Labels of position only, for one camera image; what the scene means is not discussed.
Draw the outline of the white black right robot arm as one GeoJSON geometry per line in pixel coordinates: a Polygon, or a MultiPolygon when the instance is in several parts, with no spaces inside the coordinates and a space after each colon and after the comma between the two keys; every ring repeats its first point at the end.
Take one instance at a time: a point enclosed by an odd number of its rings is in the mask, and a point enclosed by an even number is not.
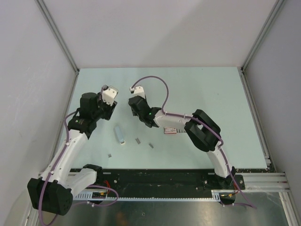
{"type": "Polygon", "coordinates": [[[221,129],[204,111],[197,109],[191,116],[164,113],[159,107],[149,107],[147,100],[141,96],[130,98],[128,104],[133,115],[149,128],[184,130],[194,146],[207,153],[214,166],[213,183],[222,189],[228,189],[233,185],[235,168],[229,164],[222,150],[221,129]]]}

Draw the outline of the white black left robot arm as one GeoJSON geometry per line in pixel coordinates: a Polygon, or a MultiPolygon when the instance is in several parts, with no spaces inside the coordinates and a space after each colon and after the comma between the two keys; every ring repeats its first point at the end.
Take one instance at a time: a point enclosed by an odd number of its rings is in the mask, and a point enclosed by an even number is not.
{"type": "Polygon", "coordinates": [[[100,166],[87,164],[73,178],[68,178],[68,175],[77,155],[96,129],[97,122],[111,118],[117,105],[117,94],[113,87],[99,93],[84,93],[79,100],[79,108],[65,117],[66,138],[60,150],[40,177],[31,178],[27,185],[32,206],[39,213],[63,216],[80,192],[89,186],[99,188],[103,185],[100,166]]]}

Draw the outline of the light blue stapler cover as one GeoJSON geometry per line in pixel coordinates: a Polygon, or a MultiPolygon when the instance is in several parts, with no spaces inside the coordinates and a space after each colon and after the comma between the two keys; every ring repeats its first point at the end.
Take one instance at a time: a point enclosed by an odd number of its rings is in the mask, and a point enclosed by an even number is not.
{"type": "Polygon", "coordinates": [[[118,142],[121,145],[124,145],[125,144],[125,139],[124,139],[124,136],[123,136],[123,133],[122,133],[120,127],[119,126],[114,127],[114,132],[115,132],[115,135],[116,135],[116,138],[117,138],[118,142]]]}

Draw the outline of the red white staple box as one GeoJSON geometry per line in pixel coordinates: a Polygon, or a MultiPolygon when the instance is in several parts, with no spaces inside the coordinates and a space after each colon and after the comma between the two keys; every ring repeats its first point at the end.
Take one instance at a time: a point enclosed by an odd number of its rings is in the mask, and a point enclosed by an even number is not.
{"type": "Polygon", "coordinates": [[[185,130],[171,128],[171,127],[164,127],[164,134],[170,135],[170,134],[179,134],[179,133],[186,133],[185,130]]]}

